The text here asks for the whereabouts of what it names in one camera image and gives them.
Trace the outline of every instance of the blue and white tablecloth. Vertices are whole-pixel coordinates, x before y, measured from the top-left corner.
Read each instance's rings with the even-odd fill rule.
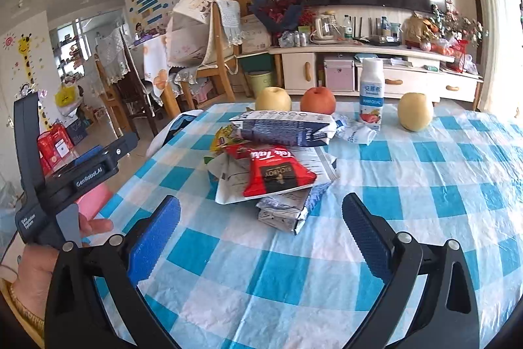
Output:
[[[339,179],[298,236],[257,221],[255,201],[218,205],[203,157],[215,132],[247,104],[219,104],[179,132],[101,211],[126,233],[163,198],[181,202],[181,222],[150,279],[139,287],[184,349],[341,348],[382,288],[342,220],[356,192],[374,215],[419,242],[457,239],[470,268],[485,346],[523,291],[523,130],[488,114],[436,107],[419,133],[385,105],[369,146],[333,139]],[[339,103],[355,115],[358,105]],[[107,235],[93,239],[101,242]],[[419,277],[393,340],[421,296]],[[101,295],[128,339],[103,280]]]

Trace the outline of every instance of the pink box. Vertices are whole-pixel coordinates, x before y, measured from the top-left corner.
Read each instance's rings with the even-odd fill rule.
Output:
[[[352,55],[329,55],[323,60],[325,86],[331,91],[355,90],[354,58]]]

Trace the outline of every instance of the blue gripper pad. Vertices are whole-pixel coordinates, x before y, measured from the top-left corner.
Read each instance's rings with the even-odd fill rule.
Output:
[[[386,239],[394,236],[394,231],[382,217],[371,215],[355,193],[351,193],[343,199],[342,214],[370,272],[387,284],[392,276],[390,270],[392,240],[387,244]],[[380,228],[386,235],[382,235],[377,229],[378,220],[384,222]]]
[[[167,196],[153,213],[151,223],[129,253],[127,276],[134,286],[151,275],[180,221],[180,215],[180,202],[173,196]]]
[[[74,165],[78,166],[80,163],[87,162],[88,159],[93,158],[103,149],[104,148],[101,145],[97,145],[96,147],[91,148],[87,153],[84,153],[79,158],[75,159]]]

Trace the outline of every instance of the yogurt bottle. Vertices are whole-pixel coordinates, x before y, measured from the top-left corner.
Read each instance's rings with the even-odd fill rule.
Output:
[[[381,128],[385,75],[383,60],[364,58],[360,77],[360,114],[358,120],[375,131]]]

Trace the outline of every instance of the white bottle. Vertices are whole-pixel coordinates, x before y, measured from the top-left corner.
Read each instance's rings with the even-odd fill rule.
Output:
[[[345,15],[345,19],[343,21],[343,37],[345,40],[352,39],[352,22],[350,20],[350,17],[348,15]]]
[[[385,94],[385,76],[383,60],[364,58],[360,78],[360,115],[359,121],[376,131],[381,127],[383,96]]]

